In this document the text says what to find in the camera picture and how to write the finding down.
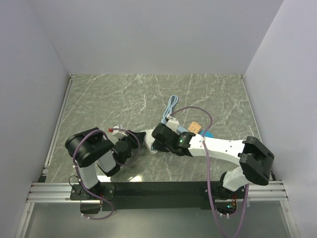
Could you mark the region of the white triangular power strip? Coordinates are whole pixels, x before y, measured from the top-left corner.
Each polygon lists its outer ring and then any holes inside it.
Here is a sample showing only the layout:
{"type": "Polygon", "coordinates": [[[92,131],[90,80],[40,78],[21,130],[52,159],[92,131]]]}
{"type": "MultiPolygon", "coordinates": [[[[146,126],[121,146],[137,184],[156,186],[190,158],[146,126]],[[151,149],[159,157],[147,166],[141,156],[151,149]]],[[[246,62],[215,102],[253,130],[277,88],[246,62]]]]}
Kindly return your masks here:
{"type": "Polygon", "coordinates": [[[148,130],[143,130],[142,132],[146,133],[143,144],[145,144],[146,148],[152,155],[155,155],[157,152],[152,151],[152,146],[155,141],[155,139],[152,137],[153,130],[154,129],[148,129],[148,130]]]}

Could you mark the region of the wooden cube plug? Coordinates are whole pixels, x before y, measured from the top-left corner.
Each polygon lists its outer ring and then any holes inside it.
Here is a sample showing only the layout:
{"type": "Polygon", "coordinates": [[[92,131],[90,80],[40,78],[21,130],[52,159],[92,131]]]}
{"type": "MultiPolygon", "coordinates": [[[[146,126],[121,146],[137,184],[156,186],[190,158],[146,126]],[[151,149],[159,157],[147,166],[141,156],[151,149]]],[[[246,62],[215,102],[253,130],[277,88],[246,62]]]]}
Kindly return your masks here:
{"type": "Polygon", "coordinates": [[[192,133],[196,133],[196,134],[199,134],[202,130],[202,127],[196,123],[196,122],[191,122],[190,125],[188,126],[187,130],[189,132],[192,132],[192,133]]]}

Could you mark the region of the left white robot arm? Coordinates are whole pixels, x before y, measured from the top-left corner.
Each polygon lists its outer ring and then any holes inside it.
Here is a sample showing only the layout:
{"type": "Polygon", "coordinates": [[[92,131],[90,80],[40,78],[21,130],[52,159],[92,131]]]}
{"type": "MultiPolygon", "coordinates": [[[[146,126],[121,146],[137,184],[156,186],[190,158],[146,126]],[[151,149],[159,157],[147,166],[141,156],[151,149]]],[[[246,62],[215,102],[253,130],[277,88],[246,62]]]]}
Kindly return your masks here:
{"type": "Polygon", "coordinates": [[[98,196],[100,181],[95,166],[111,177],[128,164],[132,151],[142,146],[146,132],[133,132],[119,126],[111,127],[108,132],[118,139],[113,143],[106,133],[95,127],[68,138],[65,147],[73,159],[78,179],[83,184],[81,193],[87,199],[98,196]]]}

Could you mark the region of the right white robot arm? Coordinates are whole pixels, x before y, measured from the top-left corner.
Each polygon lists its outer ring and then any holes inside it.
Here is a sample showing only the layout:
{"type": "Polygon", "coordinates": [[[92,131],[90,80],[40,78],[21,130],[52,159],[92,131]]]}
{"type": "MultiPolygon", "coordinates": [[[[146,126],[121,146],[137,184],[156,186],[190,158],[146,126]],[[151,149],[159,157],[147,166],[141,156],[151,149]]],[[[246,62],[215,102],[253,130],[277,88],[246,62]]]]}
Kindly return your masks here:
{"type": "Polygon", "coordinates": [[[228,161],[238,167],[221,177],[217,192],[228,198],[240,187],[254,183],[266,186],[274,161],[273,153],[256,137],[245,140],[224,140],[202,137],[192,132],[177,134],[160,123],[152,132],[154,147],[161,152],[171,152],[177,156],[209,156],[228,161]]]}

